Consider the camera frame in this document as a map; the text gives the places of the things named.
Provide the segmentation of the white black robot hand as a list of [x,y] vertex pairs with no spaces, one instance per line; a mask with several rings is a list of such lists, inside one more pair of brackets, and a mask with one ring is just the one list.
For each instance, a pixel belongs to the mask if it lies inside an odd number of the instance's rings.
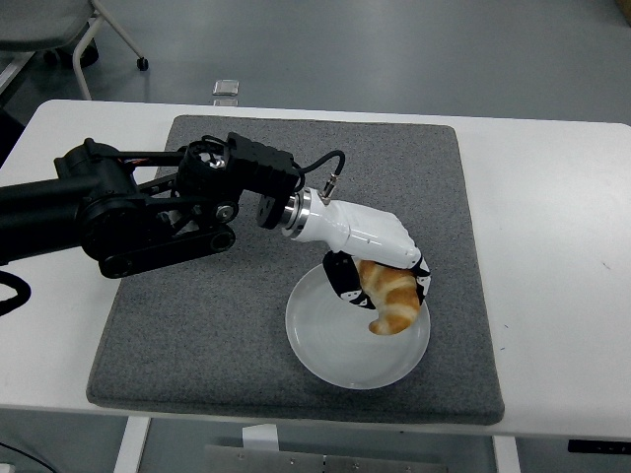
[[297,195],[295,210],[283,234],[295,241],[323,241],[322,260],[334,293],[342,300],[373,309],[377,299],[361,288],[359,261],[409,270],[420,302],[429,291],[431,272],[422,252],[399,219],[390,212],[332,200],[324,203],[313,189]]

